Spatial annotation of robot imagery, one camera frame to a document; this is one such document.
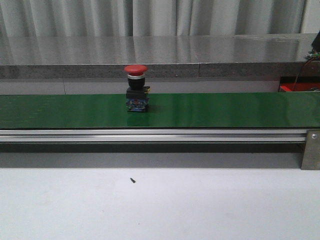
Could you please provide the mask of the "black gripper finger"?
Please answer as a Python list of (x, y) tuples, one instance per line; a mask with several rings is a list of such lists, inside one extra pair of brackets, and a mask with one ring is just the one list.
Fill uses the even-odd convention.
[(315, 39), (311, 43), (312, 51), (314, 53), (319, 53), (320, 52), (320, 31), (316, 35)]

